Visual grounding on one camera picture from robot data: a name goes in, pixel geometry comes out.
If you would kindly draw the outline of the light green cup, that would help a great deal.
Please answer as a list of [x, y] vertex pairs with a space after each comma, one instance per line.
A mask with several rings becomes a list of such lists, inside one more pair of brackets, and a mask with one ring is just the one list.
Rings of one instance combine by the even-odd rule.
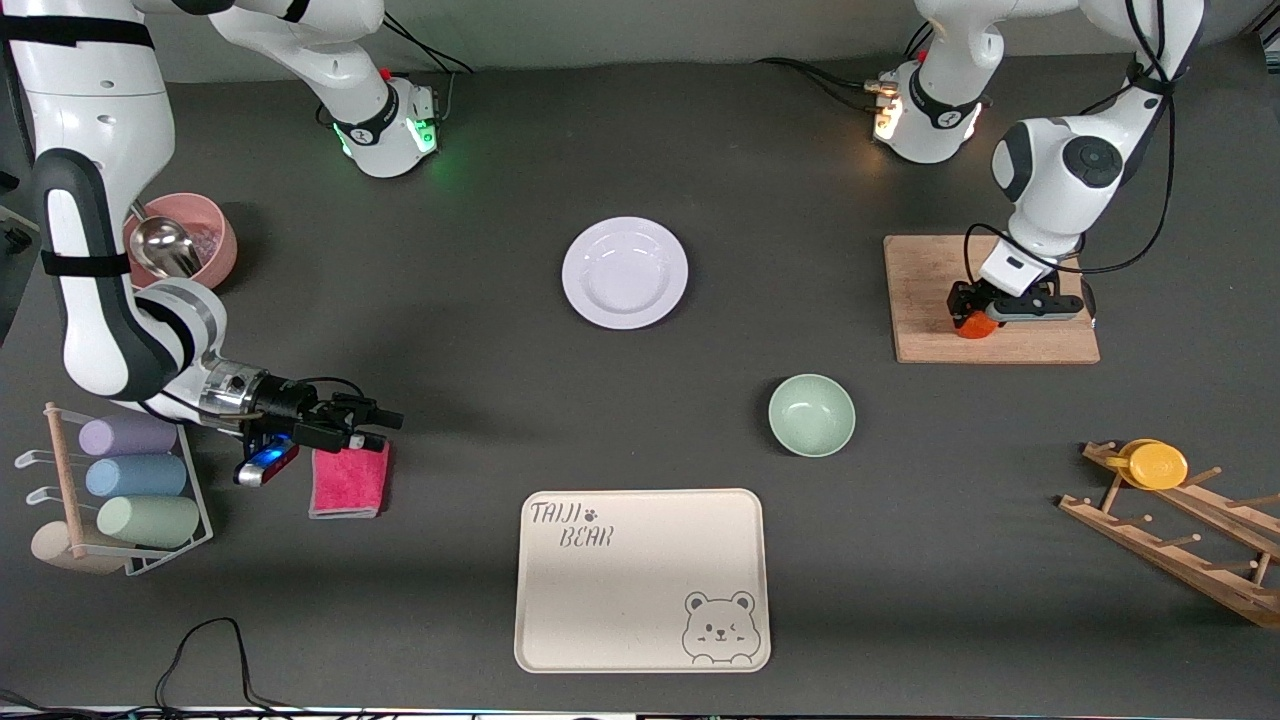
[[100, 533], [125, 543], [160, 550], [186, 544], [200, 527], [200, 511], [182, 496], [120, 496], [97, 511]]

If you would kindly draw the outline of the white plate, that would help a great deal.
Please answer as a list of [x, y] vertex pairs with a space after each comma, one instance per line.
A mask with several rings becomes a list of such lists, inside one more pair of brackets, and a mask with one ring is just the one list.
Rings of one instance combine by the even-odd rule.
[[690, 263], [678, 238], [640, 217], [614, 217], [582, 231], [564, 254], [561, 283], [571, 307], [609, 331], [664, 320], [689, 286]]

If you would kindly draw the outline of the cream bear print tray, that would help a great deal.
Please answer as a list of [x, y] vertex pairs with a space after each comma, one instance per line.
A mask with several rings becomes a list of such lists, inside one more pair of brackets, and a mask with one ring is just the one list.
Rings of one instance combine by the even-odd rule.
[[543, 491], [522, 506], [515, 659], [527, 673], [754, 673], [772, 653], [749, 489]]

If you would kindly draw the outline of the blue cup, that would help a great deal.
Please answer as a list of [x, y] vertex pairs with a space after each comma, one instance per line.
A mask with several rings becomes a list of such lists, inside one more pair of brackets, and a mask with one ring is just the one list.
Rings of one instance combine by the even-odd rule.
[[100, 498], [179, 496], [188, 480], [186, 461], [172, 454], [104, 457], [86, 473], [87, 491]]

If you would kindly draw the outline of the wooden cutting board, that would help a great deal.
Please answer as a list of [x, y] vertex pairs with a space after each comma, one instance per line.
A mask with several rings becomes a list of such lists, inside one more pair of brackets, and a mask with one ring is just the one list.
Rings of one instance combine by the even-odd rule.
[[965, 278], [960, 234], [888, 234], [883, 242], [893, 345], [900, 363], [1092, 365], [1100, 347], [1091, 316], [1011, 322], [982, 340], [957, 334], [946, 300]]

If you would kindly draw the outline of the purple cup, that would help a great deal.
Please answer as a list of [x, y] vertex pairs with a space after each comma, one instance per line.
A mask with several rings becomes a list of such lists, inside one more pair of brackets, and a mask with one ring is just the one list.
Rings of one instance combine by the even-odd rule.
[[78, 434], [83, 454], [92, 457], [168, 454], [178, 442], [178, 425], [137, 413], [122, 413], [84, 423]]

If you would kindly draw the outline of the pink bowl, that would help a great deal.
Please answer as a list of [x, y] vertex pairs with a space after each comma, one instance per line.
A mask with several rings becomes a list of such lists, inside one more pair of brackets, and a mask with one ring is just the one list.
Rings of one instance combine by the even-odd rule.
[[[146, 202], [143, 206], [152, 215], [169, 217], [180, 223], [191, 234], [204, 261], [204, 269], [186, 279], [192, 279], [212, 290], [228, 278], [236, 265], [238, 241], [229, 220], [216, 202], [198, 193], [170, 193]], [[132, 229], [134, 229], [134, 219], [128, 211], [122, 238], [131, 259], [134, 287], [142, 288], [160, 279], [168, 279], [155, 277], [133, 259], [128, 243], [128, 232]]]

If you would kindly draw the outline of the beige cup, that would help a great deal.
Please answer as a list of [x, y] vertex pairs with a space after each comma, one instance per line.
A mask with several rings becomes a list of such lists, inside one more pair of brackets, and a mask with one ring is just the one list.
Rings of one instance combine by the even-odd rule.
[[106, 575], [120, 571], [129, 562], [129, 559], [120, 556], [87, 555], [76, 559], [70, 550], [70, 532], [63, 520], [46, 523], [32, 537], [29, 543], [31, 553], [40, 561], [54, 568], [70, 571], [82, 571], [93, 575]]

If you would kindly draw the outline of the wooden peg drying rack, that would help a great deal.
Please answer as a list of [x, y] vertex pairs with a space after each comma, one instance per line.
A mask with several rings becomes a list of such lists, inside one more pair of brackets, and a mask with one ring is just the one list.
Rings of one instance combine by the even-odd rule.
[[[1138, 489], [1105, 466], [1106, 457], [1132, 441], [1085, 442], [1080, 455], [1108, 471], [1111, 482], [1101, 501], [1064, 495], [1056, 502], [1057, 509], [1248, 623], [1280, 632], [1280, 492], [1231, 498], [1206, 488], [1207, 482], [1222, 474], [1221, 466], [1193, 473], [1189, 462], [1189, 477], [1179, 487]], [[1114, 511], [1115, 502], [1125, 489], [1155, 496], [1208, 530], [1248, 550], [1249, 557], [1233, 561], [1204, 559], [1193, 550], [1203, 539], [1198, 532], [1162, 538], [1149, 528], [1155, 520], [1151, 514], [1119, 516]]]

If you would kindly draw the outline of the pink folded cloth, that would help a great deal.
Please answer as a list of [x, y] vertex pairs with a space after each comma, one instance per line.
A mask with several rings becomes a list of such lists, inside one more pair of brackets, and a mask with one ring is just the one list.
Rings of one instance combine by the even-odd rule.
[[376, 518], [385, 500], [392, 455], [390, 442], [379, 451], [343, 448], [332, 454], [314, 448], [308, 518], [312, 520]]

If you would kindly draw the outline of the yellow cup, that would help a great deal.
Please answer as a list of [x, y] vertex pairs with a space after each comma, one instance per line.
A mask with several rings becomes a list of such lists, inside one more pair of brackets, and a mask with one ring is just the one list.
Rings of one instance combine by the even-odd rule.
[[1180, 450], [1158, 439], [1134, 439], [1103, 460], [1128, 484], [1144, 491], [1176, 488], [1189, 477]]

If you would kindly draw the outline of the metal scoop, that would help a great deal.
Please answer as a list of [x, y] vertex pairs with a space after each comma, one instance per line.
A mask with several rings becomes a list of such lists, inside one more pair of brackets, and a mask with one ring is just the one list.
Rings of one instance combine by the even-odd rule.
[[152, 215], [133, 201], [134, 229], [128, 232], [133, 259], [157, 278], [191, 278], [204, 269], [196, 245], [187, 229], [169, 217]]

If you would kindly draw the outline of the pale green bowl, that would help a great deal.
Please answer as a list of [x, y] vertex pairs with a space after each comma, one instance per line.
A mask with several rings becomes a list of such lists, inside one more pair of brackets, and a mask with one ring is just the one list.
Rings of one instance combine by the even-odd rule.
[[837, 380], [808, 373], [777, 384], [767, 404], [767, 420], [782, 448], [800, 457], [828, 457], [852, 438], [858, 411]]

